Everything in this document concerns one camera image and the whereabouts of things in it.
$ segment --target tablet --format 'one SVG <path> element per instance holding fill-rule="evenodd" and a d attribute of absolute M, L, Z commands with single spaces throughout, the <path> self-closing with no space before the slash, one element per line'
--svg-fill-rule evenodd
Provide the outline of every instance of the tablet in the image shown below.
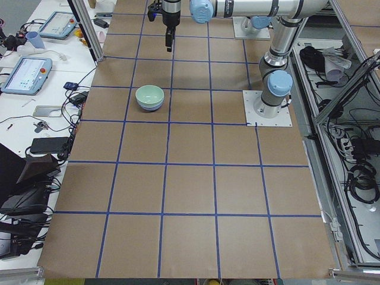
<path fill-rule="evenodd" d="M 11 94 L 35 95 L 52 69 L 50 58 L 22 56 L 1 91 Z"/>
<path fill-rule="evenodd" d="M 38 32 L 41 37 L 49 37 L 51 39 L 65 39 L 71 31 L 75 29 L 77 21 L 70 12 L 55 11 Z"/>

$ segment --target white mounting plate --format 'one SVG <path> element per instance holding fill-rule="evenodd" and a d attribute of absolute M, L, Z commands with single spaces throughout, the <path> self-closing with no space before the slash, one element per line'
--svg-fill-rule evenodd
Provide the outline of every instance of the white mounting plate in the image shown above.
<path fill-rule="evenodd" d="M 247 121 L 247 126 L 292 126 L 292 120 L 290 119 L 288 107 L 282 108 L 280 113 L 275 118 L 267 119 L 259 116 L 254 110 L 254 103 L 257 97 L 261 96 L 262 91 L 255 90 L 244 90 L 244 108 L 245 108 L 245 118 Z"/>
<path fill-rule="evenodd" d="M 261 30 L 257 30 L 256 33 L 247 33 L 243 31 L 241 28 L 242 21 L 246 17 L 232 17 L 233 20 L 233 30 L 235 32 L 235 39 L 242 40 L 270 40 L 271 36 L 269 34 L 268 28 L 263 28 Z"/>

